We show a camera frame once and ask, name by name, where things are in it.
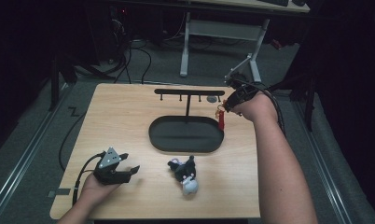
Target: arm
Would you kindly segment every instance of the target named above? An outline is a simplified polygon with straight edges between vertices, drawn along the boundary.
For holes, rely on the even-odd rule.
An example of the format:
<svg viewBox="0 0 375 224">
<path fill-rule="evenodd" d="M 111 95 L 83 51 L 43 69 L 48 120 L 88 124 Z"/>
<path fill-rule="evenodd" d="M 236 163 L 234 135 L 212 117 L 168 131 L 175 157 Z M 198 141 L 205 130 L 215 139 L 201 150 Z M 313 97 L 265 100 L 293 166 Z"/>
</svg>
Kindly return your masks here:
<svg viewBox="0 0 375 224">
<path fill-rule="evenodd" d="M 306 179 L 277 123 L 270 99 L 258 93 L 233 110 L 254 122 L 260 215 L 265 223 L 317 223 Z"/>
<path fill-rule="evenodd" d="M 88 175 L 79 199 L 57 223 L 86 223 L 92 210 L 102 203 L 106 197 L 119 186 L 120 185 L 103 185 L 98 182 L 93 174 Z"/>
</svg>

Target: desk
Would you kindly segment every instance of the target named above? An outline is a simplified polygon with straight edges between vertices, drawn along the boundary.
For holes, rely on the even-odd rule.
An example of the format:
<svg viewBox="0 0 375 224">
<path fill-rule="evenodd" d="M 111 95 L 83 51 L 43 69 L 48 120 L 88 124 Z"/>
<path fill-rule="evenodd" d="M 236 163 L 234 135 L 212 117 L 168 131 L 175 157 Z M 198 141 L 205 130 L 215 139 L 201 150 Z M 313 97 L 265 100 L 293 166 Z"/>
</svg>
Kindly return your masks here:
<svg viewBox="0 0 375 224">
<path fill-rule="evenodd" d="M 155 89 L 225 91 L 232 88 L 100 84 L 93 94 L 76 145 L 66 167 L 60 189 L 72 189 L 83 164 L 91 156 L 114 147 L 118 154 L 129 153 L 118 170 L 141 165 L 130 183 L 123 184 L 91 218 L 247 218 L 259 217 L 257 185 L 257 150 L 253 124 L 232 113 L 225 113 L 225 138 L 216 151 L 195 153 L 196 194 L 183 196 L 167 162 L 172 158 L 188 159 L 187 153 L 165 153 L 154 148 L 148 128 L 164 115 L 185 115 L 186 98 L 154 93 Z M 191 116 L 214 118 L 218 102 L 192 96 Z M 92 161 L 88 169 L 93 169 Z M 59 219 L 70 207 L 69 195 L 57 195 L 50 216 Z"/>
<path fill-rule="evenodd" d="M 274 4 L 264 3 L 257 0 L 189 0 L 188 3 L 197 2 L 205 4 L 218 4 L 234 7 L 252 7 L 266 10 L 277 10 L 283 12 L 304 12 L 310 11 L 307 5 L 298 7 L 294 3 L 289 2 L 287 7 L 280 7 Z M 257 54 L 262 44 L 264 35 L 266 34 L 270 20 L 266 19 L 262 25 L 245 25 L 236 23 L 216 22 L 216 21 L 199 21 L 191 20 L 190 13 L 187 13 L 185 25 L 185 45 L 182 52 L 180 76 L 188 75 L 188 41 L 190 35 L 207 35 L 222 38 L 234 38 L 249 41 L 256 41 L 252 53 L 248 54 L 250 58 L 250 68 L 255 82 L 261 82 L 260 74 L 257 69 Z"/>
</svg>

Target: black oval tray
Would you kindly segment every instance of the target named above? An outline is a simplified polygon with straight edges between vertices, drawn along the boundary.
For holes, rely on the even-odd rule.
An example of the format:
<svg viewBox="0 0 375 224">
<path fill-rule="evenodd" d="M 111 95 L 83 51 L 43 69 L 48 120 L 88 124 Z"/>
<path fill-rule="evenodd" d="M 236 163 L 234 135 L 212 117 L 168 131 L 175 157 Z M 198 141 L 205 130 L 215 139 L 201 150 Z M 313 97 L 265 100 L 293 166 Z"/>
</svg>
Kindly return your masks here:
<svg viewBox="0 0 375 224">
<path fill-rule="evenodd" d="M 152 145 L 167 152 L 213 152 L 224 135 L 216 120 L 198 116 L 163 116 L 149 127 Z"/>
</svg>

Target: forearm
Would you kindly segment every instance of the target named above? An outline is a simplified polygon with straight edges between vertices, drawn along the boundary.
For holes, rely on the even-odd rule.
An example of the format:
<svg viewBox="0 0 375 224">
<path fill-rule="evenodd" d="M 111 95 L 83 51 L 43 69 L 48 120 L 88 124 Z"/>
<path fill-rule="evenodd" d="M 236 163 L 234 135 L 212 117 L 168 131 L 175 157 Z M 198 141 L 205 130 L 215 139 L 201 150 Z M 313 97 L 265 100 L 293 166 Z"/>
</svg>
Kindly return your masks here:
<svg viewBox="0 0 375 224">
<path fill-rule="evenodd" d="M 254 116 L 260 213 L 265 223 L 316 223 L 311 193 L 276 119 Z"/>
<path fill-rule="evenodd" d="M 78 200 L 76 204 L 57 222 L 58 224 L 86 223 L 93 207 Z"/>
</svg>

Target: white desk leg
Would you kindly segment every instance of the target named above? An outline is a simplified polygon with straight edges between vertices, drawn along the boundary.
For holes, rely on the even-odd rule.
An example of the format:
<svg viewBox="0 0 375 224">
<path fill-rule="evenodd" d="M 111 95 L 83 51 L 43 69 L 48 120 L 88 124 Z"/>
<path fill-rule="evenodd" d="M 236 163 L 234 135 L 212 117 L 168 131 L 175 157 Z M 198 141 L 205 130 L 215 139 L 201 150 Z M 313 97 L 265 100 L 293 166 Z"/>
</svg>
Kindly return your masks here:
<svg viewBox="0 0 375 224">
<path fill-rule="evenodd" d="M 187 12 L 187 20 L 185 24 L 185 46 L 182 52 L 182 62 L 181 62 L 181 77 L 186 77 L 188 75 L 188 36 L 190 31 L 190 12 Z"/>
<path fill-rule="evenodd" d="M 264 20 L 263 25 L 259 32 L 259 37 L 257 39 L 257 45 L 255 46 L 255 51 L 252 53 L 252 58 L 249 64 L 251 65 L 252 76 L 254 77 L 254 82 L 261 82 L 260 73 L 257 69 L 257 54 L 259 53 L 260 46 L 263 42 L 264 35 L 266 34 L 267 27 L 269 26 L 269 19 Z"/>
</svg>

